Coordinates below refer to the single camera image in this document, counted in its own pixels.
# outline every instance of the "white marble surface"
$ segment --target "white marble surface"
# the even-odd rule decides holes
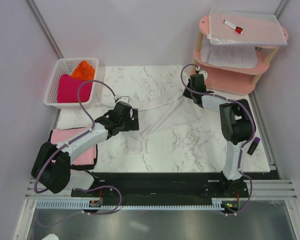
[[[151,101],[171,88],[181,86],[181,69],[182,66],[179,65],[116,66],[100,68],[99,75],[102,78],[102,72],[105,72],[104,82],[111,86],[117,95],[128,95],[132,100]],[[237,100],[244,97],[249,100],[248,96],[215,92],[229,99]],[[88,110],[94,118],[102,114],[101,109],[96,106],[99,100],[113,102],[113,97],[105,87],[96,85],[93,99],[95,103]],[[148,154],[135,156],[125,153],[126,143],[122,133],[100,143],[94,171],[205,173],[222,171],[226,160],[226,140],[221,132],[220,116],[210,109],[199,107],[195,109],[200,123],[153,133],[146,141]],[[82,110],[63,109],[57,128],[78,128],[89,123],[90,120]],[[255,136],[260,137],[258,128]],[[241,168],[244,172],[270,171],[261,143],[252,156],[246,152],[243,154]]]

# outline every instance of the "marker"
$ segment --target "marker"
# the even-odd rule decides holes
[[[233,30],[235,30],[238,34],[243,34],[244,33],[244,29],[234,25],[233,23],[229,22],[228,20],[224,20],[223,23],[225,25],[227,25],[228,27],[232,28]]]
[[[260,142],[260,138],[256,136],[256,137],[254,138],[253,142],[251,143],[251,145],[250,145],[250,147],[249,147],[249,150],[248,150],[248,152],[247,152],[249,155],[254,154],[254,152],[255,152],[255,150],[256,150],[256,148],[257,148],[259,142]]]

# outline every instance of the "document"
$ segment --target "document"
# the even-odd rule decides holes
[[[201,61],[217,67],[254,69],[258,58],[254,46],[212,46],[204,37],[201,44]]]

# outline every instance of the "purple marker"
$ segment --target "purple marker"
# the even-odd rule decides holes
[[[248,150],[248,152],[247,152],[249,155],[254,154],[254,152],[255,152],[255,150],[256,150],[256,148],[257,148],[259,142],[260,142],[260,138],[256,136],[256,137],[254,138],[253,142],[251,143],[251,145],[250,145],[250,147],[249,147],[249,150]]]

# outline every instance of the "plastic wrap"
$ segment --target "plastic wrap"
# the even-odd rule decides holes
[[[239,34],[224,21],[243,29]],[[210,43],[213,46],[287,46],[287,41],[275,15],[218,10],[209,13]]]

